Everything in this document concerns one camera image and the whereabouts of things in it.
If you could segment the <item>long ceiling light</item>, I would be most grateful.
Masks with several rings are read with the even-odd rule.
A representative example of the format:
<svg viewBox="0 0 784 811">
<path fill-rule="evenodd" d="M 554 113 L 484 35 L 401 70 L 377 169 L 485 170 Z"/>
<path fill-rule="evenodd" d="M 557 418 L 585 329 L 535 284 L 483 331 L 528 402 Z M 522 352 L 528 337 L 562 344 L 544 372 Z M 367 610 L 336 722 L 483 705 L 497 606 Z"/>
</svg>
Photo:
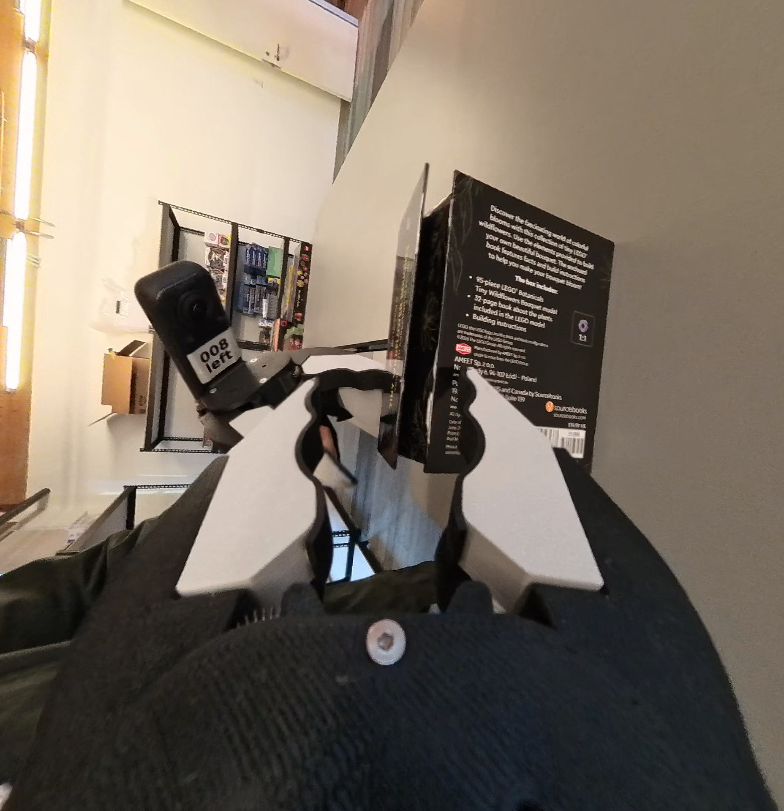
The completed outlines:
<svg viewBox="0 0 784 811">
<path fill-rule="evenodd" d="M 30 215 L 34 181 L 37 120 L 38 73 L 41 57 L 38 46 L 42 30 L 43 3 L 23 1 L 19 5 L 22 23 L 22 60 L 16 112 L 15 158 L 12 176 L 13 232 L 4 251 L 2 326 L 6 331 L 4 387 L 8 391 L 22 386 L 22 345 L 25 312 L 25 274 L 29 263 L 28 236 L 38 236 L 26 225 Z"/>
</svg>

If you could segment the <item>stack of blue boxes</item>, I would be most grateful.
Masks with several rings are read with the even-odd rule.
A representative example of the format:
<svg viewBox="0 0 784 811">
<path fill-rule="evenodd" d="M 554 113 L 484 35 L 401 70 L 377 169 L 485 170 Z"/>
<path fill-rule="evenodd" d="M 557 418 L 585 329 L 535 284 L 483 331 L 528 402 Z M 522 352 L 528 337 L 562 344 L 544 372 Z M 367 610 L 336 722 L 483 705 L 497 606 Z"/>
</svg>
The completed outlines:
<svg viewBox="0 0 784 811">
<path fill-rule="evenodd" d="M 239 244 L 235 310 L 244 316 L 277 319 L 282 273 L 281 249 L 266 248 L 253 242 Z"/>
</svg>

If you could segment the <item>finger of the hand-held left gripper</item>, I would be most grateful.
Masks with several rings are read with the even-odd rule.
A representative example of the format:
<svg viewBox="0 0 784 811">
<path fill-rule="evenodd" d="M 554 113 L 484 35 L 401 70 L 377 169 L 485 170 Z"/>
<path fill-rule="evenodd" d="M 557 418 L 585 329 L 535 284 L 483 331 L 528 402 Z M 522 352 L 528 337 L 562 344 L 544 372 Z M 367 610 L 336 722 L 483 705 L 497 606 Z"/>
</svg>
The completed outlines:
<svg viewBox="0 0 784 811">
<path fill-rule="evenodd" d="M 338 389 L 338 404 L 349 416 L 337 417 L 337 422 L 349 422 L 377 439 L 381 424 L 381 409 L 386 394 L 378 389 Z"/>
<path fill-rule="evenodd" d="M 355 389 L 361 392 L 391 392 L 395 376 L 386 366 L 361 354 L 313 354 L 300 364 L 299 382 L 312 380 L 319 392 Z"/>
</svg>

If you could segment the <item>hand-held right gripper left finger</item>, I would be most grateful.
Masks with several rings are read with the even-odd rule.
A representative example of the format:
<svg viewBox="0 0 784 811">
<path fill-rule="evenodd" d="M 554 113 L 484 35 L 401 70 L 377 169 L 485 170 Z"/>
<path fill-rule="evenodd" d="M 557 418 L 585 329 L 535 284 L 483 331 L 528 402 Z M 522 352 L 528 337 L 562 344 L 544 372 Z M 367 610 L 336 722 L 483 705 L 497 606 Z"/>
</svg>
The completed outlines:
<svg viewBox="0 0 784 811">
<path fill-rule="evenodd" d="M 316 386 L 308 380 L 275 409 L 231 421 L 243 437 L 227 454 L 176 584 L 180 596 L 245 590 L 256 599 L 281 599 L 301 582 L 323 592 L 332 536 L 323 487 L 300 451 L 313 424 Z"/>
</svg>

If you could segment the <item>wide black toy box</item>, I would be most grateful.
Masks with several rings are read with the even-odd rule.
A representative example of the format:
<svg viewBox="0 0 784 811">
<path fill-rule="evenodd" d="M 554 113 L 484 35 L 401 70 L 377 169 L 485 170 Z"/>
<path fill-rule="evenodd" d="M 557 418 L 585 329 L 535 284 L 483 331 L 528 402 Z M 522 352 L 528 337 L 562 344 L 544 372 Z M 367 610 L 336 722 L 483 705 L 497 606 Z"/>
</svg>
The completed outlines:
<svg viewBox="0 0 784 811">
<path fill-rule="evenodd" d="M 286 344 L 289 350 L 300 350 L 304 344 L 305 314 L 312 254 L 312 245 L 308 242 L 301 242 L 291 278 L 290 309 L 288 311 L 289 328 L 286 334 Z"/>
</svg>

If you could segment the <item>open cardboard box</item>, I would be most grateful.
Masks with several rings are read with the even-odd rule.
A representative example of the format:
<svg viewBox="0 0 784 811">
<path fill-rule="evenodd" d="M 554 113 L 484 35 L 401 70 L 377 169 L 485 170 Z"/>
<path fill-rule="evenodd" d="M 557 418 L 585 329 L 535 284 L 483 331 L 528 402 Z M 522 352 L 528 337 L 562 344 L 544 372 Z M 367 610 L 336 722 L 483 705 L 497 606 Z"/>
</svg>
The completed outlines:
<svg viewBox="0 0 784 811">
<path fill-rule="evenodd" d="M 103 359 L 102 400 L 111 414 L 146 414 L 149 401 L 152 344 L 133 340 Z"/>
</svg>

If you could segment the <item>black metal shelving unit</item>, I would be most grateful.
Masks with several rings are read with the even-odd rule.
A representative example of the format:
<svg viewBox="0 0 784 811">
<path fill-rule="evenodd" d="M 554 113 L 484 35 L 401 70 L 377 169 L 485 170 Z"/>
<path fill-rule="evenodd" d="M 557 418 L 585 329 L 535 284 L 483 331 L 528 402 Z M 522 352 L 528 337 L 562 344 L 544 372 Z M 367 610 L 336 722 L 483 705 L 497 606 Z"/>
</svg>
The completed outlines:
<svg viewBox="0 0 784 811">
<path fill-rule="evenodd" d="M 162 209 L 158 265 L 177 260 L 197 263 L 211 276 L 245 359 L 262 351 L 289 350 L 289 298 L 299 245 L 304 240 L 214 217 L 160 201 Z M 241 243 L 283 251 L 279 312 L 275 320 L 244 316 L 235 310 L 237 252 Z M 142 451 L 211 453 L 214 446 L 196 420 L 195 403 L 160 340 L 152 339 L 149 401 Z"/>
</svg>

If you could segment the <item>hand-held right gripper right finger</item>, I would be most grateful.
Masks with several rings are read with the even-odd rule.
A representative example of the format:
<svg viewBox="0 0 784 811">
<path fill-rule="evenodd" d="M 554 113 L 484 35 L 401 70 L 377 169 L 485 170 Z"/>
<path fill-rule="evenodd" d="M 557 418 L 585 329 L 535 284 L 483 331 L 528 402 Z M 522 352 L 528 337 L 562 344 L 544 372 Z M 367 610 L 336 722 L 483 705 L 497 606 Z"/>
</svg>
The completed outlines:
<svg viewBox="0 0 784 811">
<path fill-rule="evenodd" d="M 469 580 L 510 613 L 536 585 L 601 591 L 604 579 L 549 440 L 478 371 L 467 370 L 462 391 L 466 465 L 435 555 L 439 608 Z"/>
</svg>

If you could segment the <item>person's dark jacket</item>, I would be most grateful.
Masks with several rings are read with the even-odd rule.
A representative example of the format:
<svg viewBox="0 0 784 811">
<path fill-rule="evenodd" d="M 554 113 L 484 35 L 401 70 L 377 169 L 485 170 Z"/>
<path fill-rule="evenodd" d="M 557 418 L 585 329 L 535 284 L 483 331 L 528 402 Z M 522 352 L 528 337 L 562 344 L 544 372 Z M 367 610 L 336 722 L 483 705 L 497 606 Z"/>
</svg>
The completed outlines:
<svg viewBox="0 0 784 811">
<path fill-rule="evenodd" d="M 355 582 L 328 583 L 326 611 L 338 615 L 424 614 L 438 602 L 433 561 L 376 573 Z"/>
</svg>

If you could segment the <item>black lego flower box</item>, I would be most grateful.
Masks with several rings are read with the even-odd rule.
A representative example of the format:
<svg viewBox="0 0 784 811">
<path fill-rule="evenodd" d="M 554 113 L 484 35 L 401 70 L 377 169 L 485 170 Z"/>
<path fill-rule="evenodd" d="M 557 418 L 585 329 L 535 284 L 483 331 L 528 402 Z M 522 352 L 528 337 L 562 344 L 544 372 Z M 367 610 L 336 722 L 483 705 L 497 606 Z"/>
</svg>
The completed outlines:
<svg viewBox="0 0 784 811">
<path fill-rule="evenodd" d="M 398 232 L 378 452 L 458 473 L 475 369 L 590 472 L 613 243 L 458 170 L 427 211 L 428 169 Z"/>
</svg>

